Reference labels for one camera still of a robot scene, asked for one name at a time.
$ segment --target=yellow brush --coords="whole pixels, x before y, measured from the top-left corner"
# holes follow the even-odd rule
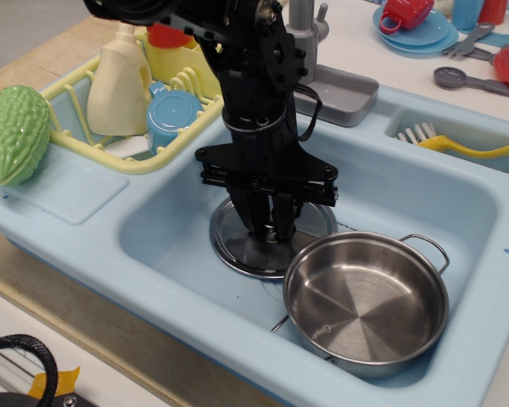
[[[398,134],[398,138],[403,142],[412,142],[417,146],[428,148],[433,151],[443,153],[451,150],[471,157],[472,159],[497,159],[509,155],[509,145],[494,150],[479,151],[462,146],[461,144],[450,140],[447,136],[437,136],[433,125],[430,123],[422,123],[415,125],[414,131],[406,129]]]

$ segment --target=stainless steel pot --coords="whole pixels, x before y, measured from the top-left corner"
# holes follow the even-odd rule
[[[445,257],[437,271],[404,243],[420,238]],[[441,336],[449,299],[446,252],[421,235],[401,240],[348,231],[321,237],[288,267],[283,295],[303,344],[356,376],[403,371]]]

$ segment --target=blue cup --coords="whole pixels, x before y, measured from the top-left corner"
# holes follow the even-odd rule
[[[178,134],[188,128],[203,110],[202,103],[185,91],[167,91],[162,82],[150,88],[153,101],[147,110],[147,136],[149,150],[156,155],[159,147],[166,147]]]
[[[454,0],[451,22],[458,30],[472,30],[481,15],[484,0]]]

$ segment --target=blue saucer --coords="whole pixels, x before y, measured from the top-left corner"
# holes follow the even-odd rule
[[[449,29],[448,34],[441,40],[437,42],[433,42],[431,44],[425,45],[423,47],[421,46],[407,46],[399,43],[395,43],[391,40],[389,40],[386,36],[382,36],[383,41],[389,45],[389,47],[392,47],[398,51],[401,51],[402,53],[408,53],[408,54],[417,54],[417,55],[424,55],[424,54],[430,54],[430,53],[440,53],[444,49],[454,45],[456,41],[458,41],[458,30],[451,26]]]

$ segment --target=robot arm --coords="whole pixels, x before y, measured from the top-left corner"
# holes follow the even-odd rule
[[[227,189],[257,239],[267,239],[271,225],[272,239],[288,240],[304,202],[335,205],[337,170],[299,145],[294,91],[310,92],[299,85],[307,75],[305,52],[286,32],[277,0],[84,2],[101,18],[135,25],[160,22],[196,37],[221,84],[222,116],[232,134],[231,144],[196,153],[204,166],[202,178]],[[308,133],[315,119],[314,114]]]

